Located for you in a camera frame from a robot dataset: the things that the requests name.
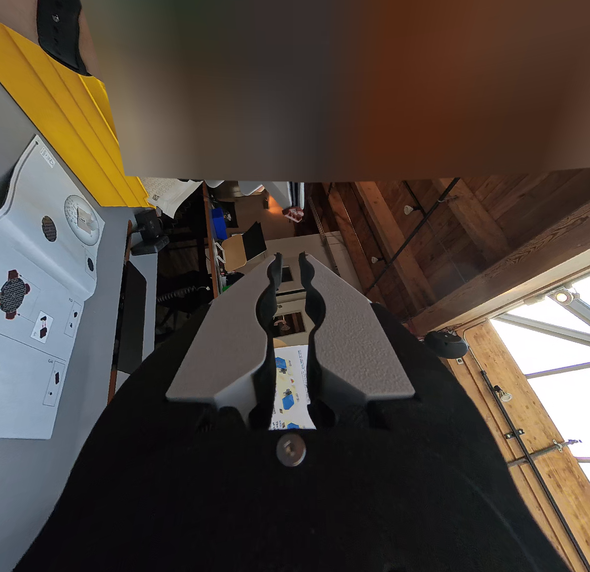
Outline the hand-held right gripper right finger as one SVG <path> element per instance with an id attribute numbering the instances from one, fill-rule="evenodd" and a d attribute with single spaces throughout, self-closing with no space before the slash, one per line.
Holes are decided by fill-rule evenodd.
<path id="1" fill-rule="evenodd" d="M 305 312 L 313 323 L 307 391 L 335 414 L 373 401 L 410 399 L 415 390 L 371 302 L 312 255 L 299 255 Z"/>

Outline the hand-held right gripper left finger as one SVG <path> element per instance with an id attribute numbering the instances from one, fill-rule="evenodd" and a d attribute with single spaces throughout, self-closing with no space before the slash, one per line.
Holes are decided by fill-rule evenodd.
<path id="1" fill-rule="evenodd" d="M 166 392 L 169 401 L 236 408 L 250 428 L 270 428 L 276 397 L 271 323 L 283 257 L 276 253 L 218 296 Z"/>

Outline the black dome ceiling fixture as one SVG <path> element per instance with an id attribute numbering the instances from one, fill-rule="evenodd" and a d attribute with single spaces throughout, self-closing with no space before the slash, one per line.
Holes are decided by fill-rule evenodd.
<path id="1" fill-rule="evenodd" d="M 447 360 L 458 360 L 469 350 L 467 342 L 455 332 L 428 332 L 424 336 L 424 345 L 438 357 Z"/>

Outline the white printed plastic bag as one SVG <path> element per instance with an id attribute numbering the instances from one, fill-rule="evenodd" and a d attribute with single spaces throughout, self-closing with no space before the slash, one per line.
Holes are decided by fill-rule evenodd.
<path id="1" fill-rule="evenodd" d="M 173 219 L 179 207 L 203 183 L 202 181 L 181 181 L 175 178 L 140 177 L 147 192 L 146 204 L 159 208 Z"/>

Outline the large bright window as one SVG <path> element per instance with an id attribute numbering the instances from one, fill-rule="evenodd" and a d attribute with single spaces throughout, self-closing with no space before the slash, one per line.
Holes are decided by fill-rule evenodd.
<path id="1" fill-rule="evenodd" d="M 491 320 L 560 436 L 589 477 L 589 279 L 560 286 L 569 306 L 543 294 Z"/>

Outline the brick building instruction booklet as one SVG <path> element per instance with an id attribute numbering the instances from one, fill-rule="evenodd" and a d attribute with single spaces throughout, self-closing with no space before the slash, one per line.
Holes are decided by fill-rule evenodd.
<path id="1" fill-rule="evenodd" d="M 1 206 L 1 438 L 50 439 L 104 222 L 39 135 Z"/>

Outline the yellow plastic bin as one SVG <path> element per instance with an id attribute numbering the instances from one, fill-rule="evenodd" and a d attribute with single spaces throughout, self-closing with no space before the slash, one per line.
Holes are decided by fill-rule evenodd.
<path id="1" fill-rule="evenodd" d="M 126 176 L 104 84 L 63 67 L 1 25 L 1 84 L 103 207 L 152 207 Z"/>

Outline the wooden chair with white frame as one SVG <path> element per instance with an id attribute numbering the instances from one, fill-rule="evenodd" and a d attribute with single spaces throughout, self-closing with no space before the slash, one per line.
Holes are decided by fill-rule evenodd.
<path id="1" fill-rule="evenodd" d="M 242 234 L 235 234 L 223 241 L 215 241 L 213 252 L 215 259 L 226 273 L 235 272 L 247 263 L 246 250 Z"/>

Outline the black desk mount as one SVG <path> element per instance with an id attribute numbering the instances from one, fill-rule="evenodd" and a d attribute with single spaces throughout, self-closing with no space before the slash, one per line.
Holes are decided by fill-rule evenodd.
<path id="1" fill-rule="evenodd" d="M 162 222 L 154 208 L 147 208 L 135 215 L 135 233 L 141 235 L 142 240 L 131 247 L 133 256 L 157 254 L 166 248 L 169 237 L 164 233 Z"/>

